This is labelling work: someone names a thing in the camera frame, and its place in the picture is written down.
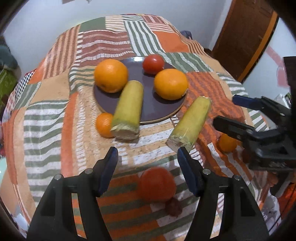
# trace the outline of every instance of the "patchwork tablecloth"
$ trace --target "patchwork tablecloth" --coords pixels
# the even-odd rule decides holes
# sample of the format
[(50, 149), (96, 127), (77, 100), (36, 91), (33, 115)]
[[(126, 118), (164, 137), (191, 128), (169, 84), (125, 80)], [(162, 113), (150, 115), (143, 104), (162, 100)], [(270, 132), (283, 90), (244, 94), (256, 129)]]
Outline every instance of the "patchwork tablecloth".
[[(167, 120), (142, 125), (137, 143), (100, 137), (95, 128), (100, 114), (93, 97), (95, 66), (107, 58), (122, 60), (153, 53), (186, 74), (189, 90), (184, 106)], [(12, 215), (21, 213), (30, 223), (55, 174), (77, 175), (93, 167), (110, 146), (115, 146), (121, 160), (108, 191), (98, 199), (113, 240), (183, 240), (198, 198), (189, 192), (176, 153), (165, 142), (198, 96), (210, 97), (213, 105), (191, 157), (219, 175), (241, 175), (262, 207), (269, 190), (267, 173), (249, 170), (242, 162), (240, 146), (228, 155), (221, 153), (216, 147), (220, 133), (212, 121), (223, 115), (264, 131), (267, 126), (263, 118), (258, 111), (232, 103), (234, 94), (247, 96), (241, 83), (208, 56), (198, 42), (186, 39), (164, 18), (116, 15), (77, 25), (58, 37), (24, 86), (15, 91), (16, 104), (3, 124), (7, 171), (0, 196)], [(175, 177), (176, 198), (183, 207), (177, 218), (168, 216), (163, 204), (145, 203), (137, 195), (141, 172), (156, 165), (167, 168)], [(74, 194), (73, 211), (77, 232), (85, 237)], [(222, 211), (220, 194), (212, 236), (218, 235)]]

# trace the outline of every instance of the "dark purple plate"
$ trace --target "dark purple plate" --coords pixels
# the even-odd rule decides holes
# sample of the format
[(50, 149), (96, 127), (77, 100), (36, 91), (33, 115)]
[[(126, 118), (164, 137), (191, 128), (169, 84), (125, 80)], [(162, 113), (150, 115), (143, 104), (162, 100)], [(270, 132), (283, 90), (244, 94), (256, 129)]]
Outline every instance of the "dark purple plate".
[[(137, 80), (144, 87), (144, 99), (140, 123), (156, 123), (163, 121), (175, 114), (183, 105), (186, 95), (178, 100), (165, 100), (156, 94), (153, 88), (154, 75), (144, 73), (142, 63), (144, 57), (132, 57), (121, 60), (128, 68), (128, 80)], [(174, 69), (168, 63), (165, 63), (165, 69)], [(120, 92), (106, 93), (94, 85), (94, 97), (103, 112), (114, 114), (119, 100)]]

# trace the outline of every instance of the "white wall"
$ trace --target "white wall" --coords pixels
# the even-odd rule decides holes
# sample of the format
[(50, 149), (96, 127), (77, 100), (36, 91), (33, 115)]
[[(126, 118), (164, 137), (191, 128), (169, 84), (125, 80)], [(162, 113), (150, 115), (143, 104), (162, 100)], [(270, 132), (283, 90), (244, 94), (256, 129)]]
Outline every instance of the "white wall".
[(37, 67), (55, 39), (67, 29), (114, 14), (162, 16), (178, 30), (190, 30), (194, 39), (209, 48), (215, 32), (220, 32), (217, 24), (220, 26), (223, 21), (220, 15), (222, 11), (225, 15), (226, 2), (229, 0), (75, 0), (62, 4), (62, 0), (29, 0), (11, 21), (4, 37), (22, 75)]
[[(282, 19), (279, 19), (269, 46), (280, 57), (296, 56), (296, 41)], [(258, 64), (243, 84), (250, 97), (266, 96), (274, 99), (278, 94), (285, 95), (289, 92), (289, 88), (278, 86), (277, 67), (275, 61), (266, 52), (263, 53)]]
[(229, 12), (229, 9), (230, 9), (231, 2), (232, 2), (232, 0), (226, 0), (225, 1), (225, 4), (224, 4), (224, 7), (222, 9), (222, 13), (220, 15), (220, 18), (218, 20), (218, 24), (216, 26), (214, 35), (213, 35), (212, 40), (211, 40), (211, 42), (209, 44), (209, 49), (210, 50), (213, 50), (213, 48), (214, 48), (214, 46), (215, 46), (215, 44), (217, 42), (217, 39), (218, 39), (218, 37), (219, 37), (219, 35), (221, 33), (221, 30), (223, 28), (225, 19), (226, 19), (227, 15), (228, 15), (228, 12)]

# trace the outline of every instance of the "tangerine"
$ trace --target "tangerine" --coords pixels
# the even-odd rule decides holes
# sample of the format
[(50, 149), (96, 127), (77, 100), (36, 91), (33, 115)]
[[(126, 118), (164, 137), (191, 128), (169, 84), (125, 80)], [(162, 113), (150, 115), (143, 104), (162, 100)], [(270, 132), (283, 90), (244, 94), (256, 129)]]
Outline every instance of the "tangerine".
[(96, 118), (96, 130), (98, 133), (105, 138), (111, 138), (111, 122), (113, 115), (110, 113), (102, 113)]
[(155, 92), (163, 99), (177, 100), (188, 89), (186, 75), (177, 69), (164, 69), (154, 78)]
[(217, 146), (221, 152), (233, 152), (237, 147), (237, 140), (228, 136), (225, 133), (222, 133), (218, 139)]
[(147, 202), (166, 202), (176, 193), (173, 175), (163, 167), (152, 167), (140, 177), (139, 196)]
[(121, 91), (128, 82), (128, 69), (116, 59), (106, 59), (96, 66), (94, 79), (100, 89), (115, 93)]

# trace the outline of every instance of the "tomato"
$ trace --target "tomato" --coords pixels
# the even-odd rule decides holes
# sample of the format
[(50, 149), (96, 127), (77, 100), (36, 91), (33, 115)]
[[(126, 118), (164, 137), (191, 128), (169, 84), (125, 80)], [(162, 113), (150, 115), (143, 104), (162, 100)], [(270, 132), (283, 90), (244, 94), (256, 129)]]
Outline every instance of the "tomato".
[(166, 202), (176, 193), (173, 175), (163, 167), (152, 167), (140, 177), (138, 194), (147, 202)]
[(165, 62), (158, 54), (148, 55), (143, 61), (143, 69), (147, 74), (157, 74), (163, 70)]

